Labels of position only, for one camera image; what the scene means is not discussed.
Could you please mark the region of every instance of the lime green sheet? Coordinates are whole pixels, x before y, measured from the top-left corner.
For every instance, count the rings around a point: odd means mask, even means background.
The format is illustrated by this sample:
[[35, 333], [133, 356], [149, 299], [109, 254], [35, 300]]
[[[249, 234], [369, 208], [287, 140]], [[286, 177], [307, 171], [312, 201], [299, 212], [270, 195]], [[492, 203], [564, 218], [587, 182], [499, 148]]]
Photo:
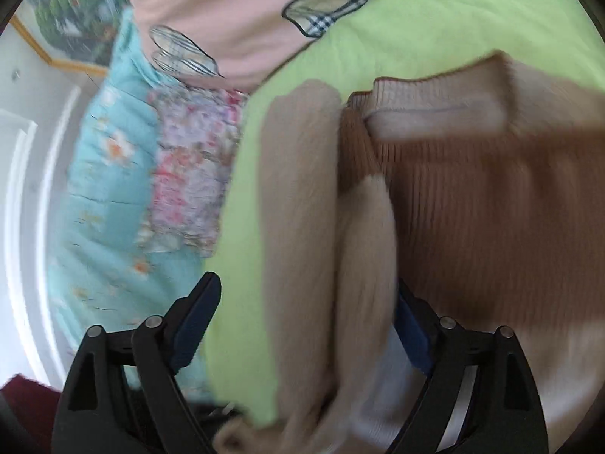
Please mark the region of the lime green sheet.
[[605, 45], [577, 0], [370, 0], [254, 94], [218, 250], [206, 262], [223, 282], [223, 300], [204, 344], [217, 399], [242, 405], [258, 424], [275, 417], [256, 181], [258, 133], [273, 98], [319, 78], [345, 100], [355, 90], [369, 89], [376, 77], [425, 77], [495, 49], [605, 89]]

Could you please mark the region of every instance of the dark red fabric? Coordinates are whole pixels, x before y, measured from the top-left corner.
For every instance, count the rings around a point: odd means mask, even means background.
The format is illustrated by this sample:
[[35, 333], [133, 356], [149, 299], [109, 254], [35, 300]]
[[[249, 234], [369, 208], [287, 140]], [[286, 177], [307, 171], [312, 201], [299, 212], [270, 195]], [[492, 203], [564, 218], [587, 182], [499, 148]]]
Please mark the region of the dark red fabric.
[[61, 394], [16, 375], [2, 388], [2, 395], [36, 444], [44, 452], [50, 453], [54, 416]]

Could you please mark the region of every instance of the beige sweater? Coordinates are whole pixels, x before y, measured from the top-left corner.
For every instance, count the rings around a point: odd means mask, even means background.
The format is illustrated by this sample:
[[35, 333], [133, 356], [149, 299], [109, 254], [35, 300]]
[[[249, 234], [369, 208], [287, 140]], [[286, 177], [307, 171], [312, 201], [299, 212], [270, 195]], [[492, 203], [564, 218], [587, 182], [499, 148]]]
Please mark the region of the beige sweater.
[[318, 82], [277, 98], [259, 176], [282, 423], [227, 424], [217, 451], [376, 451], [352, 432], [397, 274], [438, 314], [515, 329], [558, 449], [605, 381], [604, 118], [601, 94], [503, 54], [342, 112]]

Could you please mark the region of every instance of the metal screw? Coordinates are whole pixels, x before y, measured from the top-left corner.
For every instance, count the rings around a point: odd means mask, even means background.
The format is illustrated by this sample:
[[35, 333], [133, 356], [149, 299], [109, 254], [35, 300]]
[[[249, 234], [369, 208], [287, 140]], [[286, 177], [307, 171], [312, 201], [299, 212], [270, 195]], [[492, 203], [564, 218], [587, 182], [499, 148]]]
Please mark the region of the metal screw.
[[97, 336], [99, 336], [101, 334], [102, 330], [103, 330], [103, 328], [101, 326], [91, 326], [88, 328], [88, 331], [86, 334], [90, 338], [96, 338]]
[[145, 326], [158, 327], [161, 324], [161, 316], [149, 316], [145, 320]]
[[515, 332], [508, 326], [502, 326], [500, 328], [500, 334], [504, 336], [504, 338], [512, 338], [515, 335]]
[[439, 324], [441, 324], [442, 327], [445, 327], [446, 329], [454, 329], [456, 327], [456, 321], [453, 320], [451, 317], [442, 317], [439, 320]]

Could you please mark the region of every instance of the ribbed brown fabric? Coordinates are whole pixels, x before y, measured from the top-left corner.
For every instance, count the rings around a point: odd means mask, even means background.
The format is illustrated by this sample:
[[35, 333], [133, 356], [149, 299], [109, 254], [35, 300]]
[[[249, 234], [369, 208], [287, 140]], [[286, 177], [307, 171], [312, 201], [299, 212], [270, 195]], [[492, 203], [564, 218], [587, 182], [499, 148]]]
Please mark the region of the ribbed brown fabric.
[[399, 275], [438, 314], [488, 330], [605, 316], [604, 133], [377, 141], [348, 108], [340, 135], [348, 183], [373, 147]]

